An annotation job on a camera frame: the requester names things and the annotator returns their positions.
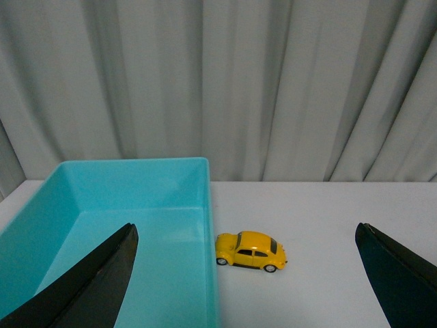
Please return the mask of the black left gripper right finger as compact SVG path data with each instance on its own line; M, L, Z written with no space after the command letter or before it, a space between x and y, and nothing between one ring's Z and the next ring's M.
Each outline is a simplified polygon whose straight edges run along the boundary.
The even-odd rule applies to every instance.
M368 223L355 243L389 325L435 327L436 266Z

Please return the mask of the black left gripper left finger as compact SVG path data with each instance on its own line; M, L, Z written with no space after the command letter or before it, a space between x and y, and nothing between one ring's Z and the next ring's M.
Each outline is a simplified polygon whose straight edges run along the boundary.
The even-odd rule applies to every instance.
M135 262L139 235L127 223L26 303L2 327L114 327Z

